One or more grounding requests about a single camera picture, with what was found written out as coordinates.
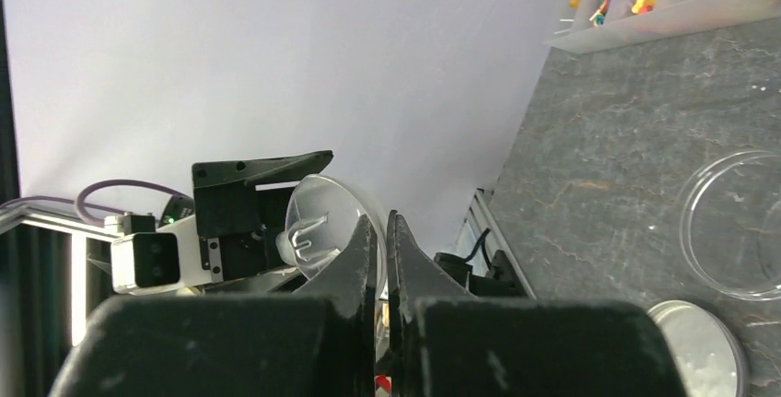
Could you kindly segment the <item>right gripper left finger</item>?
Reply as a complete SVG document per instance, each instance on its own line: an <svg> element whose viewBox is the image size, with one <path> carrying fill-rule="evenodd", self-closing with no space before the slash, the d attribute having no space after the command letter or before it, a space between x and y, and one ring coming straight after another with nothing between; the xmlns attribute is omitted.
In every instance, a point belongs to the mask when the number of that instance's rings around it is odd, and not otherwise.
<svg viewBox="0 0 781 397"><path fill-rule="evenodd" d="M54 396L371 396L378 235L290 293L115 297L93 313Z"/></svg>

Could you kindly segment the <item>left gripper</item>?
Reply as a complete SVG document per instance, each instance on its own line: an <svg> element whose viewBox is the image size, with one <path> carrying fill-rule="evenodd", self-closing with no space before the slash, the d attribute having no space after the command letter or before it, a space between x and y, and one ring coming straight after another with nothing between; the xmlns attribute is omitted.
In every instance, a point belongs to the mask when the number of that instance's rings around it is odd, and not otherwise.
<svg viewBox="0 0 781 397"><path fill-rule="evenodd" d="M198 162L192 165L197 235L214 275L225 281L255 276L286 265L276 248L285 222L290 187L260 185L300 181L322 172L331 150L281 158Z"/></svg>

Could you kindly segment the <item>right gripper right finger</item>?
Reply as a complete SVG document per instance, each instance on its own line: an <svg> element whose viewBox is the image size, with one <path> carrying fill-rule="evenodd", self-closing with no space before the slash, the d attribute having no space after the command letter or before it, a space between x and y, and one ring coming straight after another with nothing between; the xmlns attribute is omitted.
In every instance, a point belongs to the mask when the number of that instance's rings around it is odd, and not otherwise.
<svg viewBox="0 0 781 397"><path fill-rule="evenodd" d="M647 313L614 300L480 298L391 212L392 392L396 396L682 396Z"/></svg>

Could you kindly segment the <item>clear plastic scoop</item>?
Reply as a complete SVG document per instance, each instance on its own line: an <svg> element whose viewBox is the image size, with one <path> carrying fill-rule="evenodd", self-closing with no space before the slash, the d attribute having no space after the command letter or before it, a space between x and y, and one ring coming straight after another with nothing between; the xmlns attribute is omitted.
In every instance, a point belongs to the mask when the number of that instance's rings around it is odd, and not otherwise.
<svg viewBox="0 0 781 397"><path fill-rule="evenodd" d="M314 277L344 250L361 216L378 233L377 289L385 293L388 214L372 194L330 176L308 175L292 192L284 229L275 240L282 261Z"/></svg>

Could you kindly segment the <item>clear round dish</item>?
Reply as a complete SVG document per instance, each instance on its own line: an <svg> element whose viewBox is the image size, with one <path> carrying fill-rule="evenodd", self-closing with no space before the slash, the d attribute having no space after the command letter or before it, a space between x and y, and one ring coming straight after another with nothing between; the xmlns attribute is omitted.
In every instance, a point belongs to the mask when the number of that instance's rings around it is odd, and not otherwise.
<svg viewBox="0 0 781 397"><path fill-rule="evenodd" d="M780 154L744 149L696 170L679 200L678 241L695 277L745 301L780 299Z"/></svg>

